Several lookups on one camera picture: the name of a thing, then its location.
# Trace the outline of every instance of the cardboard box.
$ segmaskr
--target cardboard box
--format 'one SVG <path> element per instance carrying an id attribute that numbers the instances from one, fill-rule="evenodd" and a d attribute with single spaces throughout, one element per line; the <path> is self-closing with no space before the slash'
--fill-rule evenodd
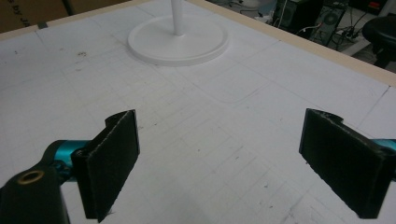
<path id="1" fill-rule="evenodd" d="M 92 11 L 102 7 L 109 7 L 129 0 L 65 0 L 73 15 Z"/>
<path id="2" fill-rule="evenodd" d="M 0 33 L 67 16 L 62 0 L 0 0 Z"/>

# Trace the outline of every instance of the white stand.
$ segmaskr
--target white stand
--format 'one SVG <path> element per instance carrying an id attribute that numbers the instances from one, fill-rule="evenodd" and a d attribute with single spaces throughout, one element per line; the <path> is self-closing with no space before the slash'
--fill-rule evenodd
<path id="1" fill-rule="evenodd" d="M 172 0 L 171 16 L 154 18 L 135 27 L 128 44 L 137 58 L 165 66 L 188 66 L 210 61 L 227 49 L 229 35 L 212 21 L 183 16 L 183 0 Z"/>

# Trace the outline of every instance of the black chair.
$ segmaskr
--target black chair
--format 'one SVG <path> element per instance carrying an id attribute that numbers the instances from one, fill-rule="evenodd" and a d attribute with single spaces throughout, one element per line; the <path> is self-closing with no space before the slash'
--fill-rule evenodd
<path id="1" fill-rule="evenodd" d="M 372 19 L 364 24 L 362 33 L 373 44 L 375 66 L 385 68 L 396 61 L 396 16 Z"/>

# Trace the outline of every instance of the white table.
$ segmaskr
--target white table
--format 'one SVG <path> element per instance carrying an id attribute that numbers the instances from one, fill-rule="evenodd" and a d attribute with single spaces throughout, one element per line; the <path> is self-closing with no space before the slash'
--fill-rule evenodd
<path id="1" fill-rule="evenodd" d="M 229 29 L 223 55 L 179 68 L 134 58 L 126 38 L 171 13 L 160 0 L 1 35 L 0 184 L 51 142 L 92 139 L 136 109 L 141 155 L 104 223 L 395 223 L 395 184 L 378 219 L 358 219 L 298 148 L 308 107 L 395 138 L 396 75 L 205 1 L 185 12 Z M 96 223 L 77 184 L 62 189 L 72 223 Z"/>

